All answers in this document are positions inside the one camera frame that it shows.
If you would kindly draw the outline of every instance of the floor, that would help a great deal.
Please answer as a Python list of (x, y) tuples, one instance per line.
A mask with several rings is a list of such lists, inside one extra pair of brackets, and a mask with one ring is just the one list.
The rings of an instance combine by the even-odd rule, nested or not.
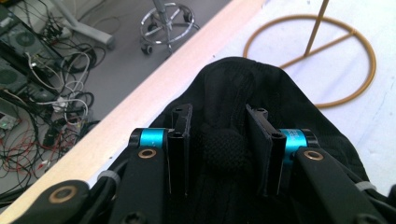
[[(229, 0), (178, 2), (191, 7), (196, 23), (204, 26)], [(268, 21), (292, 14), (318, 14), (320, 5), (320, 1), (311, 0), (266, 1), (261, 12), (227, 48), (214, 56), (214, 61), (242, 56), (248, 38)], [(86, 84), (86, 90), (95, 96), (92, 106), (95, 119), (104, 118), (168, 57), (164, 46), (155, 47), (150, 56), (140, 50), (140, 21), (152, 7), (149, 0), (107, 1), (84, 21), (116, 38), (116, 47), (92, 69)], [(389, 188), (396, 184), (396, 175), (392, 173), (396, 168), (393, 152), (396, 133), (396, 88), (393, 88), (395, 73), (392, 69), (396, 61), (394, 11), (396, 2), (392, 0), (362, 0), (359, 3), (331, 1), (325, 12), (325, 16), (355, 27), (375, 52), (376, 72), (370, 87), (350, 103), (321, 111), (356, 147), (372, 183), (383, 194), (388, 194)], [(313, 24), (312, 21), (288, 21), (271, 27), (252, 43), (247, 56), (280, 66), (304, 52)], [(345, 33), (321, 24), (313, 49)], [(312, 102), (325, 103), (347, 96), (360, 86), (369, 69), (366, 55), (360, 42), (351, 38), (285, 70)]]

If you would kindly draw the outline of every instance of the black cloth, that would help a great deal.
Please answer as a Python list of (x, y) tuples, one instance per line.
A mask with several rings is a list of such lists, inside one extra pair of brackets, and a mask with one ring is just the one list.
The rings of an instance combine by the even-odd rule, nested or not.
[(270, 198), (255, 194), (246, 104), (268, 110), (277, 129), (311, 130), (323, 149), (368, 179), (348, 139), (277, 67), (237, 57), (211, 63), (150, 127), (171, 128), (172, 108), (184, 104), (193, 106), (190, 194), (168, 198), (168, 223), (295, 223), (287, 192)]

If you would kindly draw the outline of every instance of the stool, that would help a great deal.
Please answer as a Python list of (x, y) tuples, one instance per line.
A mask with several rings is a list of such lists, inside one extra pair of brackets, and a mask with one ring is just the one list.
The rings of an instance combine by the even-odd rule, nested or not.
[(189, 7), (163, 0), (153, 0), (153, 3), (155, 8), (141, 21), (140, 47), (149, 55), (153, 45), (166, 45), (172, 54), (171, 44), (184, 37), (192, 27), (199, 30), (199, 26), (194, 23), (194, 13)]

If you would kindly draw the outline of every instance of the gray floor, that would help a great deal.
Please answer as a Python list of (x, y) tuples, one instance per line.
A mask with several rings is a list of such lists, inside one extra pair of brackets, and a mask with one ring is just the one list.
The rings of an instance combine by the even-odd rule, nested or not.
[[(181, 0), (178, 3), (190, 7), (196, 23), (203, 27), (229, 0)], [(92, 106), (94, 119), (104, 118), (131, 91), (145, 80), (169, 56), (164, 45), (154, 46), (151, 55), (145, 55), (140, 50), (140, 22), (147, 12), (153, 8), (153, 3), (145, 1), (108, 1), (105, 6), (96, 11), (85, 21), (89, 25), (113, 34), (116, 39), (114, 50), (108, 51), (103, 62), (91, 70), (86, 91), (95, 96)], [(186, 40), (173, 45), (177, 48)]]

